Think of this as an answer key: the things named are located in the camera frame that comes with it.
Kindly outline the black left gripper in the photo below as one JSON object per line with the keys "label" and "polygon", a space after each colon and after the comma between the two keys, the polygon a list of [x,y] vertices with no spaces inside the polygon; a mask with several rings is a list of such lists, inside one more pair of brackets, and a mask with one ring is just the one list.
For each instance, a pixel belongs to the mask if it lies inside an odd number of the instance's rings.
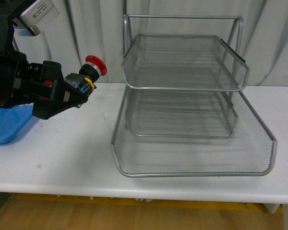
{"label": "black left gripper", "polygon": [[87,95],[63,79],[61,65],[51,61],[42,64],[10,62],[8,89],[6,109],[33,104],[32,115],[44,120],[88,100]]}

